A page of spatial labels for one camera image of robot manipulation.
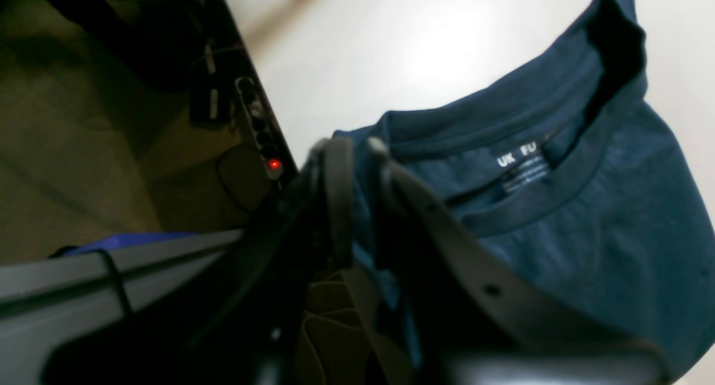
white floor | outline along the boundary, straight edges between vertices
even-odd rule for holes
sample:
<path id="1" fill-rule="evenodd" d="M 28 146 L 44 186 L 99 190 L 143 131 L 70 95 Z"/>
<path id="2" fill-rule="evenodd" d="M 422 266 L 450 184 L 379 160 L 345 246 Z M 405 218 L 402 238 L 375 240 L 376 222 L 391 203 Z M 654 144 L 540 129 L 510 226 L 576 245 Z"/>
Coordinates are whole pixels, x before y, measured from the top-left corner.
<path id="1" fill-rule="evenodd" d="M 591 0 L 228 0 L 298 164 L 335 130 L 437 107 L 541 53 Z M 636 0 L 646 99 L 675 131 L 715 213 L 715 8 Z M 715 353 L 682 381 L 713 382 Z"/>

navy blue t-shirt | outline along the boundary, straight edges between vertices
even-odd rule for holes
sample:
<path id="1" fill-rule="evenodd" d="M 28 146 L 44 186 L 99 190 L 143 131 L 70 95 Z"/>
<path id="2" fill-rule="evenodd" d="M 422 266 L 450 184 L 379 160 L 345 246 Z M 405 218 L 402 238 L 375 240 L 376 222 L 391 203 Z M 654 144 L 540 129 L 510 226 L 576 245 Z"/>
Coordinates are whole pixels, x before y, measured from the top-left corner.
<path id="1" fill-rule="evenodd" d="M 644 102 L 644 37 L 633 0 L 594 0 L 545 53 L 487 89 L 335 134 L 355 143 L 355 258 L 403 323 L 415 364 L 396 278 L 373 267 L 368 136 L 496 258 L 573 308 L 657 342 L 674 374 L 713 344 L 715 237 L 675 136 Z"/>

printed size label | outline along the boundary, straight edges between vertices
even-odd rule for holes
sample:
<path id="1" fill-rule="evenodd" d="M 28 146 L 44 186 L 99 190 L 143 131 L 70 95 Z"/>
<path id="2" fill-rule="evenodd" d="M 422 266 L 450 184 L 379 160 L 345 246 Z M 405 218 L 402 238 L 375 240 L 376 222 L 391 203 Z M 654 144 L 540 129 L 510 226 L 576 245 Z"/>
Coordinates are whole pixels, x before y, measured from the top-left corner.
<path id="1" fill-rule="evenodd" d="M 502 186 L 507 194 L 511 194 L 529 182 L 536 181 L 551 171 L 549 163 L 544 159 L 534 141 L 504 154 L 497 159 L 497 163 L 503 168 L 518 163 L 501 177 Z"/>

folded shirt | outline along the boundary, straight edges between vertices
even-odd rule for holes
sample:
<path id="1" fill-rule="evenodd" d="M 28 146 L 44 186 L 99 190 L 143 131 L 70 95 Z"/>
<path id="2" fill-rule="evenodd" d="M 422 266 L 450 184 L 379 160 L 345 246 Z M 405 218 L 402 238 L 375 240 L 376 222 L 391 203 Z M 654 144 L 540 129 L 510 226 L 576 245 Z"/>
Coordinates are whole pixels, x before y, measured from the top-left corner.
<path id="1" fill-rule="evenodd" d="M 378 327 L 415 365 L 398 281 L 373 266 L 368 136 L 496 258 L 572 308 L 657 342 L 675 375 L 713 344 L 715 236 L 675 136 L 644 102 L 644 38 L 633 0 L 593 0 L 546 52 L 487 89 L 335 133 L 355 145 L 353 253 L 388 306 Z"/>

red led light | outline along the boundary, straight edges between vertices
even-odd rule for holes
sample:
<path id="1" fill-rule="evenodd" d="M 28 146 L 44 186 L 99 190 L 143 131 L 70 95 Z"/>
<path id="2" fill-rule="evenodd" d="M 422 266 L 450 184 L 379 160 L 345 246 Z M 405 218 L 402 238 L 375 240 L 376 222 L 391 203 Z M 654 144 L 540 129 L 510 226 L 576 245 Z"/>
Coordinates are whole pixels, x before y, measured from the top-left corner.
<path id="1" fill-rule="evenodd" d="M 279 159 L 268 160 L 268 167 L 271 169 L 279 169 L 280 168 L 280 160 Z"/>

